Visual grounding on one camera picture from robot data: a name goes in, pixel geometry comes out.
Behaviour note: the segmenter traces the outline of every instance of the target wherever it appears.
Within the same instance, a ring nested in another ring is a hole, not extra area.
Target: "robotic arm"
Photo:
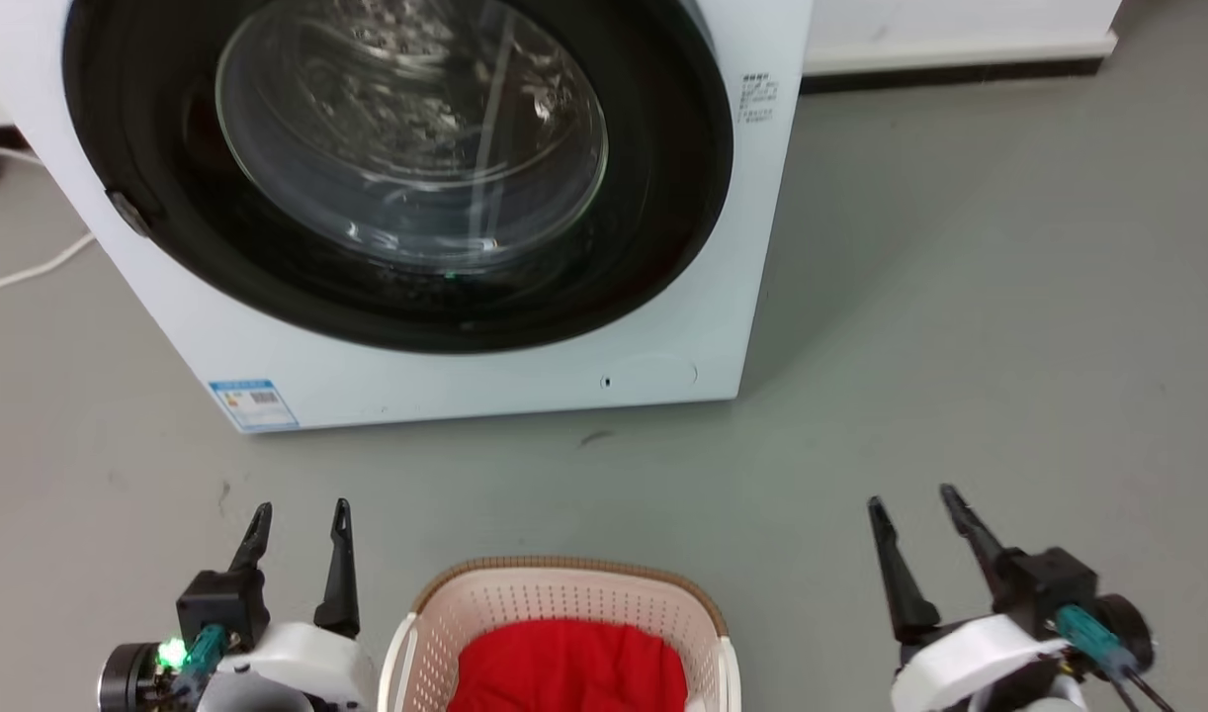
[[[99,677],[100,712],[370,711],[377,675],[355,643],[359,600],[350,504],[332,519],[332,563],[314,623],[271,623],[257,562],[269,544],[257,508],[225,572],[197,573],[178,600],[181,637],[121,644]]]
[[[889,696],[895,712],[1086,712],[1080,684],[1114,685],[1129,711],[1129,682],[1173,712],[1142,675],[1154,666],[1145,619],[1120,595],[1097,595],[1097,573],[1064,549],[1028,555],[1005,549],[954,486],[942,500],[992,591],[992,617],[942,623],[925,601],[879,497],[869,517],[901,667]]]

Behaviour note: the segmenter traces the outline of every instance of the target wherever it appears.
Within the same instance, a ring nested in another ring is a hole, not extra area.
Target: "black cable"
[[[1114,676],[1109,677],[1109,684],[1114,685],[1114,691],[1117,693],[1119,697],[1123,700],[1123,704],[1127,706],[1129,712],[1140,712],[1140,708],[1136,706],[1136,700],[1132,699],[1132,695],[1127,694],[1127,688],[1125,688],[1119,681],[1114,679]]]
[[[1138,689],[1145,694],[1145,697],[1154,700],[1154,704],[1158,706],[1161,712],[1174,712],[1174,707],[1171,707],[1169,704],[1162,699],[1161,694],[1156,693],[1156,689],[1151,688],[1150,684],[1145,682],[1145,678],[1139,676],[1139,672],[1133,671],[1133,668],[1129,667],[1123,667],[1123,675],[1127,675],[1127,679],[1132,681],[1132,684],[1138,687]]]

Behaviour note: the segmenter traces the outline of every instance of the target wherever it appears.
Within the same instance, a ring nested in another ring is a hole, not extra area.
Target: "power cord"
[[[24,161],[27,163],[31,163],[31,166],[45,167],[45,163],[42,163],[37,156],[27,154],[24,152],[24,150],[0,149],[0,156]],[[63,249],[63,251],[59,253],[57,256],[54,256],[53,260],[50,260],[48,262],[43,262],[35,267],[29,267],[28,270],[21,270],[16,272],[16,274],[4,276],[4,278],[0,278],[0,289],[11,286],[12,284],[22,283],[22,280],[39,278],[39,276],[43,276],[47,274],[47,272],[58,270],[58,267],[63,266],[63,264],[71,260],[71,257],[74,257],[76,253],[80,253],[81,249],[85,249],[85,247],[88,247],[88,244],[91,244],[92,242],[94,242],[94,233],[89,232],[85,233],[83,236],[81,236],[79,241],[72,243],[71,247]]]

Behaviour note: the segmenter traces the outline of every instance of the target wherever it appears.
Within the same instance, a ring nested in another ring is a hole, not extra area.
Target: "front-loading washing machine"
[[[242,432],[733,398],[812,0],[0,0],[0,99]]]

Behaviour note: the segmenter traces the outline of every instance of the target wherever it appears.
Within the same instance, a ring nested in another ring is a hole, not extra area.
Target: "washing machine door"
[[[75,0],[63,71],[130,226],[238,301],[397,351],[626,316],[731,176],[678,0]]]

